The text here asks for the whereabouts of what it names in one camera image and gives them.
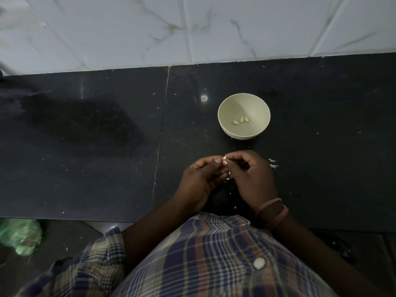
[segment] green plastic bag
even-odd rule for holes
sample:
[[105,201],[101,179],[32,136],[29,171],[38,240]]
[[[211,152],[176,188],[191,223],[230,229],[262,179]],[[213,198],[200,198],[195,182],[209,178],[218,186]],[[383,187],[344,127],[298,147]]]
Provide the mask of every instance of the green plastic bag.
[[0,226],[0,242],[13,247],[19,255],[31,255],[40,245],[42,234],[36,220],[5,219]]

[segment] shirt button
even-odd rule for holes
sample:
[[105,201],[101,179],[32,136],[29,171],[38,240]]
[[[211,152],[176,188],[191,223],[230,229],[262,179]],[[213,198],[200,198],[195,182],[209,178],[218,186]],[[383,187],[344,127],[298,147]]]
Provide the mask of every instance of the shirt button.
[[257,270],[260,270],[265,266],[265,259],[263,259],[262,257],[256,258],[253,265]]

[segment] white wall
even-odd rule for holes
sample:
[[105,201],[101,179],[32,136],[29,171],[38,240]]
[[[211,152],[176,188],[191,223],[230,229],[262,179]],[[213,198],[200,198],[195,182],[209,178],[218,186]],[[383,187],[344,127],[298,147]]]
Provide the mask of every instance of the white wall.
[[396,0],[0,0],[8,74],[396,51]]

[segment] black floor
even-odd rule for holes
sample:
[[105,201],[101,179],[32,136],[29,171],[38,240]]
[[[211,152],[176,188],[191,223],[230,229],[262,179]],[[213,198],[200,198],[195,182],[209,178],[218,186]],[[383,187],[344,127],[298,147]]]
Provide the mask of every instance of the black floor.
[[[351,245],[357,267],[377,286],[396,295],[396,235],[362,232],[334,232]],[[82,222],[50,221],[45,224],[44,238],[31,257],[21,257],[0,245],[6,256],[0,266],[2,296],[13,296],[21,286],[50,268],[60,258],[82,251],[86,244],[101,237],[101,233]]]
[[[8,77],[0,217],[135,222],[195,159],[253,149],[306,226],[396,233],[396,53]],[[238,141],[217,121],[252,93],[271,122]],[[201,96],[207,96],[202,102]]]

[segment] bowl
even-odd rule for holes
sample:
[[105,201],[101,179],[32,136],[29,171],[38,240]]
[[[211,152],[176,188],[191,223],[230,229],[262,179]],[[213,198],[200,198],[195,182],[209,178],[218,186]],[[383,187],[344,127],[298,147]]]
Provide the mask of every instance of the bowl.
[[[247,117],[249,122],[240,122]],[[221,128],[233,139],[247,140],[256,137],[267,128],[271,113],[268,105],[253,94],[233,94],[226,98],[217,111]]]

